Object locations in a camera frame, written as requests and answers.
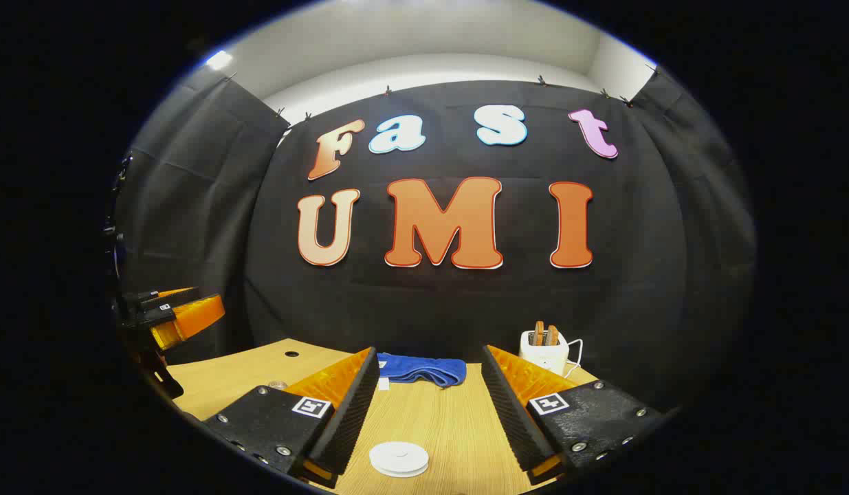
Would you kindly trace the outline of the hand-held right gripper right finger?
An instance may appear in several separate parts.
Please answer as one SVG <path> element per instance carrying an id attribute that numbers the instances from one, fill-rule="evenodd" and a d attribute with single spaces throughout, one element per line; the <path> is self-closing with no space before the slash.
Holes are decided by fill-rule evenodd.
<path id="1" fill-rule="evenodd" d="M 606 380 L 578 384 L 492 345 L 482 354 L 494 410 L 532 485 L 598 471 L 665 421 Z"/>

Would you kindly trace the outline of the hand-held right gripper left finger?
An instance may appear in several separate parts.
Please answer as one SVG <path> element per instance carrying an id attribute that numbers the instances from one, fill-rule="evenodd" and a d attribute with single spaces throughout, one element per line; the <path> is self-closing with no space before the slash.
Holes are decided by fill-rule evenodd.
<path id="1" fill-rule="evenodd" d="M 255 386 L 204 426 L 267 469 L 333 488 L 346 472 L 378 379 L 376 348 L 365 348 L 284 389 Z"/>

